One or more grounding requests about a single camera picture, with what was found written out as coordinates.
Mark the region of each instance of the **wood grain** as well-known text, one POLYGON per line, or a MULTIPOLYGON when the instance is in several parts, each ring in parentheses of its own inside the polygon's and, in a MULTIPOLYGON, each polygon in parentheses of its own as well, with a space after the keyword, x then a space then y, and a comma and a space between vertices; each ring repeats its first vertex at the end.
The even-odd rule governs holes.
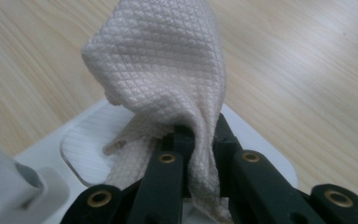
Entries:
MULTIPOLYGON (((0 147, 15 155, 103 98, 81 46, 117 1, 0 0, 0 147)), ((209 1, 226 103, 296 167, 358 193, 358 1, 209 1)))

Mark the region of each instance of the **towel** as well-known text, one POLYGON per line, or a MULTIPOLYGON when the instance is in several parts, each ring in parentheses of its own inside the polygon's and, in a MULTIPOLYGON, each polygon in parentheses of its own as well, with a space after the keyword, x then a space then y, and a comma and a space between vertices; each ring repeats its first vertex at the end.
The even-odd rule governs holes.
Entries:
POLYGON ((108 101, 135 113, 104 148, 118 158, 106 183, 124 189, 142 178, 160 139, 185 125, 196 139, 187 171, 192 202, 215 222, 231 223, 212 152, 226 75, 208 4, 121 0, 82 57, 108 101))

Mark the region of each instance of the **cloth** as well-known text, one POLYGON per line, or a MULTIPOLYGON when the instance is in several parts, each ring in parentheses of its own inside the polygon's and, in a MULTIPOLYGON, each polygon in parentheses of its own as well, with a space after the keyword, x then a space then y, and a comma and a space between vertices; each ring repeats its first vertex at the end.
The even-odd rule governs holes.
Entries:
POLYGON ((187 172, 193 204, 215 222, 230 223, 212 152, 226 76, 207 3, 121 0, 82 57, 108 101, 135 113, 104 149, 119 157, 106 183, 126 188, 141 178, 158 140, 185 125, 196 138, 187 172))

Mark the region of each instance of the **light wood surface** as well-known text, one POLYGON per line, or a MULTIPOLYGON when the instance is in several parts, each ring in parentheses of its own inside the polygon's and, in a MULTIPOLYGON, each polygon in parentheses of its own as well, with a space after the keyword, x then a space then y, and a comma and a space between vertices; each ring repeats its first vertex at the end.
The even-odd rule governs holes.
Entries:
MULTIPOLYGON (((295 166, 299 188, 358 193, 358 1, 209 1, 226 103, 295 166)), ((15 155, 103 98, 80 58, 117 1, 0 0, 0 148, 15 155)))

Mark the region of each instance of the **folded cloth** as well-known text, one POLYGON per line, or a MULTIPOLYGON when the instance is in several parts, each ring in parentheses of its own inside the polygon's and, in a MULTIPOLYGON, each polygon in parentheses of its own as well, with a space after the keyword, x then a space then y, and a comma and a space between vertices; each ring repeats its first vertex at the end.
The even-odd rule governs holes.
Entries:
POLYGON ((158 140, 173 125, 185 125, 196 138, 187 171, 193 204, 214 221, 231 223, 212 152, 226 77, 207 3, 121 0, 82 57, 109 102, 135 113, 104 149, 118 156, 106 183, 126 188, 141 178, 158 140))

